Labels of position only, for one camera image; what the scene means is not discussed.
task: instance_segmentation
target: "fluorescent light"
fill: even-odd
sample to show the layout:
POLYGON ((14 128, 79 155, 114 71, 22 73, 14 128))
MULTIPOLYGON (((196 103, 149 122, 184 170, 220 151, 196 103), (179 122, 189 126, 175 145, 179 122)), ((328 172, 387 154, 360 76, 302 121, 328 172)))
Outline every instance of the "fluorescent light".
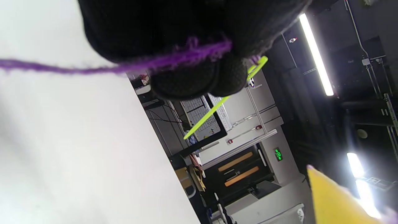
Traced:
POLYGON ((361 204, 362 208, 370 217, 380 219, 381 215, 375 207, 372 192, 368 183, 363 180, 357 180, 355 183, 357 184, 359 197, 361 198, 359 203, 361 204))
POLYGON ((300 16, 300 22, 304 29, 304 34, 305 37, 307 38, 308 45, 310 46, 312 57, 314 58, 315 66, 321 78, 321 82, 324 87, 325 93, 327 96, 333 96, 334 93, 332 85, 330 84, 328 74, 326 73, 325 65, 323 64, 321 54, 319 53, 318 46, 316 45, 315 42, 314 34, 312 33, 310 23, 308 22, 305 13, 300 16))
MULTIPOLYGON (((362 178, 365 174, 365 171, 363 170, 361 161, 359 160, 357 154, 347 153, 347 157, 354 177, 362 178)), ((366 211, 366 213, 370 217, 380 219, 381 215, 375 207, 375 203, 373 201, 373 196, 369 184, 361 179, 357 179, 355 183, 358 188, 358 193, 360 197, 359 203, 362 206, 362 208, 366 211)))
POLYGON ((361 178, 365 174, 362 164, 355 153, 347 153, 348 162, 351 167, 352 174, 355 178, 361 178))

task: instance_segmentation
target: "white table surface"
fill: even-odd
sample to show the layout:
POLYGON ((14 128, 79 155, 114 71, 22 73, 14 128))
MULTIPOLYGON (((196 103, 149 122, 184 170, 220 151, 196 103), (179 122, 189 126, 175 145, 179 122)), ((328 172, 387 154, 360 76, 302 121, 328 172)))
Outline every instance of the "white table surface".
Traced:
MULTIPOLYGON (((0 0, 0 58, 109 63, 76 0, 0 0)), ((199 223, 127 77, 0 71, 0 223, 199 223)))

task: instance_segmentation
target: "gloved hand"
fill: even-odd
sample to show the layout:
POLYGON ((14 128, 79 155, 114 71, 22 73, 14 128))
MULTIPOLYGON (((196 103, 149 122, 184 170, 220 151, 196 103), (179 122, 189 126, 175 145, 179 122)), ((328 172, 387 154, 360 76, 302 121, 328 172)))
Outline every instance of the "gloved hand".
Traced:
POLYGON ((245 59, 261 55, 311 0, 78 0, 86 36, 104 58, 123 63, 171 54, 187 45, 228 38, 232 50, 220 60, 151 73, 159 98, 189 100, 228 96, 246 84, 245 59))

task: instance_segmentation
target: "yellow-green knitting needle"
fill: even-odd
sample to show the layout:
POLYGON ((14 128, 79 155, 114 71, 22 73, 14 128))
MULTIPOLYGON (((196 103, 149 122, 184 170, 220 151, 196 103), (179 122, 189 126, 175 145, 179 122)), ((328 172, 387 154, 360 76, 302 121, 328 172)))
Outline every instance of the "yellow-green knitting needle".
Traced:
MULTIPOLYGON (((268 61, 268 58, 266 57, 266 56, 262 56, 261 58, 260 58, 260 60, 258 60, 258 62, 257 62, 257 64, 258 65, 252 65, 250 68, 249 68, 249 70, 248 70, 248 79, 247 80, 250 80, 251 78, 253 78, 253 76, 255 76, 257 73, 258 73, 258 71, 260 71, 260 69, 267 63, 267 61, 268 61)), ((200 126, 202 126, 206 121, 207 121, 207 119, 209 119, 212 115, 213 115, 213 113, 215 113, 216 111, 217 111, 217 109, 218 108, 220 108, 221 107, 221 105, 223 104, 223 103, 225 103, 225 101, 226 100, 228 100, 228 98, 229 98, 230 96, 226 96, 226 97, 223 97, 221 100, 220 100, 220 102, 218 102, 215 106, 213 106, 213 108, 211 108, 210 110, 209 110, 209 112, 207 112, 192 128, 191 128, 191 130, 189 130, 189 132, 184 136, 184 140, 185 139, 187 139, 187 138, 189 138, 189 136, 191 136, 195 131, 197 131, 198 129, 199 129, 199 127, 200 126)))

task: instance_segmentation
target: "computer monitor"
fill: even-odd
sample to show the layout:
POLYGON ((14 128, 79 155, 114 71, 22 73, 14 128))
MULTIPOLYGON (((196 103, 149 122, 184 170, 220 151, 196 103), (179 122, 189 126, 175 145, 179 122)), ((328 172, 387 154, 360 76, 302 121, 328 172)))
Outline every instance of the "computer monitor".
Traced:
MULTIPOLYGON (((193 125, 213 107, 213 102, 209 95, 204 95, 193 100, 173 102, 179 119, 182 121, 182 127, 185 133, 187 133, 193 125)), ((186 157, 202 147, 225 137, 227 135, 224 127, 225 124, 221 121, 219 113, 220 112, 214 113, 202 126, 200 126, 199 129, 187 139, 188 147, 178 154, 186 157)))

